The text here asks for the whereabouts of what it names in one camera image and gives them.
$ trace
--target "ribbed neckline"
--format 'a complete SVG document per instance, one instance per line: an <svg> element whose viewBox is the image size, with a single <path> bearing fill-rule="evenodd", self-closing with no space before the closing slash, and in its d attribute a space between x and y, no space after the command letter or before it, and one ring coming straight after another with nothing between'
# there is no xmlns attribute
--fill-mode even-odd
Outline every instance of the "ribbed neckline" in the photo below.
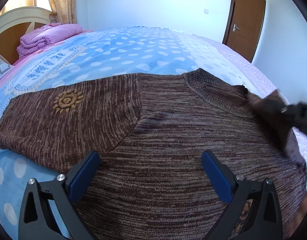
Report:
<svg viewBox="0 0 307 240"><path fill-rule="evenodd" d="M201 68L184 73L183 76L186 84L208 104L235 116L253 118L254 115L247 100L245 104L241 105L234 100L225 101L224 97L211 91L211 88L216 88L246 98L248 90L243 85L231 86Z"/></svg>

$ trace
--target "metal screw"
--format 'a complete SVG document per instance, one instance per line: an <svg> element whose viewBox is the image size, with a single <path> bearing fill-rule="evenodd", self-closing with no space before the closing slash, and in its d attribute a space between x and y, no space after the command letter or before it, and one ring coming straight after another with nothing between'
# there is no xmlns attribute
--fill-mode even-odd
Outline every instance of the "metal screw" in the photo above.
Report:
<svg viewBox="0 0 307 240"><path fill-rule="evenodd" d="M236 180L242 181L245 179L245 176L243 176L242 174L237 174L236 175Z"/></svg>
<svg viewBox="0 0 307 240"><path fill-rule="evenodd" d="M29 184L29 185L32 185L32 184L34 184L35 182L36 182L36 180L35 180L34 178L31 178L31 179L28 180L28 184Z"/></svg>
<svg viewBox="0 0 307 240"><path fill-rule="evenodd" d="M288 107L285 106L284 108L281 109L281 112L284 113L284 112L287 111L287 110L288 110Z"/></svg>
<svg viewBox="0 0 307 240"><path fill-rule="evenodd" d="M266 183L271 185L272 184L272 179L266 179Z"/></svg>
<svg viewBox="0 0 307 240"><path fill-rule="evenodd" d="M59 175L57 176L57 180L58 180L58 181L63 181L65 178L66 178L66 175L64 175L64 174L59 174Z"/></svg>

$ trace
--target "door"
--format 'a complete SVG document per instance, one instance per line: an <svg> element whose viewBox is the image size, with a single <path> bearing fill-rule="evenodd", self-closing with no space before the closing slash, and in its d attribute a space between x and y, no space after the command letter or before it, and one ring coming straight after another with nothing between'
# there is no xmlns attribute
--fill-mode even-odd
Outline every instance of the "door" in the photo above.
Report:
<svg viewBox="0 0 307 240"><path fill-rule="evenodd" d="M233 0L225 44L249 62L258 45L265 7L265 0Z"/></svg>

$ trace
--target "wooden headboard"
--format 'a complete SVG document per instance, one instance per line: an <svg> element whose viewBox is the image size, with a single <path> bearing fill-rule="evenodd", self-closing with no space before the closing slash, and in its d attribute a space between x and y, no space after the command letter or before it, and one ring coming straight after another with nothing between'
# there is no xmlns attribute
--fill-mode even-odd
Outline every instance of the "wooden headboard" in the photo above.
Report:
<svg viewBox="0 0 307 240"><path fill-rule="evenodd" d="M13 64L19 59L17 47L24 34L50 23L51 11L26 6L8 11L0 16L0 55Z"/></svg>

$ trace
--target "pink blanket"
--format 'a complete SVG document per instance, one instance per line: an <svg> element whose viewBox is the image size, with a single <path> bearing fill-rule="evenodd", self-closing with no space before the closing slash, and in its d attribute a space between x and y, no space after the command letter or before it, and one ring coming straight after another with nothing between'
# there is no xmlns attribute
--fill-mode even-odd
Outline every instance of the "pink blanket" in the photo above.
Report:
<svg viewBox="0 0 307 240"><path fill-rule="evenodd" d="M82 32L82 27L78 24L61 23L42 26L20 38L20 45L17 47L19 57L31 54L47 45L64 41L71 36Z"/></svg>

